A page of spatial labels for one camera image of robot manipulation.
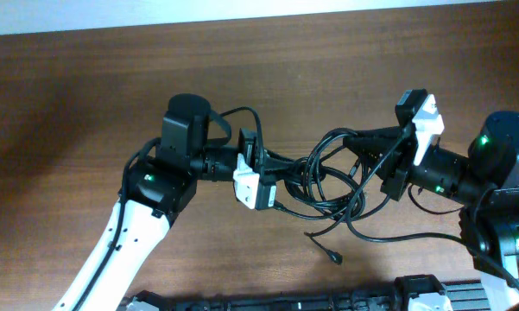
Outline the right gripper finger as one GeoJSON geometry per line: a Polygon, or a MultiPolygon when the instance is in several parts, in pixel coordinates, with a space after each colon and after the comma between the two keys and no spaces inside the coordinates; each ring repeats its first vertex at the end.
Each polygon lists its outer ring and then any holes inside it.
{"type": "MultiPolygon", "coordinates": [[[[389,151],[389,145],[387,146],[372,146],[372,145],[350,145],[349,150],[356,154],[366,166],[374,168],[378,161],[389,151]]],[[[403,152],[400,149],[392,151],[386,160],[381,164],[380,168],[376,171],[376,175],[385,180],[395,174],[398,163],[403,158],[403,152]]]]}
{"type": "Polygon", "coordinates": [[[348,149],[397,149],[414,133],[415,127],[409,125],[360,130],[355,135],[346,137],[343,145],[348,149]]]}

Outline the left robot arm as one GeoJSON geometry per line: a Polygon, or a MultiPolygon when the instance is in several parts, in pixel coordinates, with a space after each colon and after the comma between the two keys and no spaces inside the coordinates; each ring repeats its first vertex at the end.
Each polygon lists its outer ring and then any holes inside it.
{"type": "Polygon", "coordinates": [[[199,181],[229,181],[251,210],[275,204],[276,183],[291,160],[270,154],[260,130],[231,126],[199,95],[168,101],[161,134],[125,164],[118,200],[102,236],[57,310],[114,310],[152,250],[167,236],[197,192],[199,181]]]}

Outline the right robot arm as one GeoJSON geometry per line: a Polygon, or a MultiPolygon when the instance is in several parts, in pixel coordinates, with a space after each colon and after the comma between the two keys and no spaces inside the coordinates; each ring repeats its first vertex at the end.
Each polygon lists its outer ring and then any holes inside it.
{"type": "Polygon", "coordinates": [[[344,146],[392,200],[417,188],[459,203],[460,238],[491,309],[519,307],[519,112],[491,113],[466,155],[440,147],[443,117],[427,90],[406,91],[395,113],[396,127],[360,131],[344,146]]]}

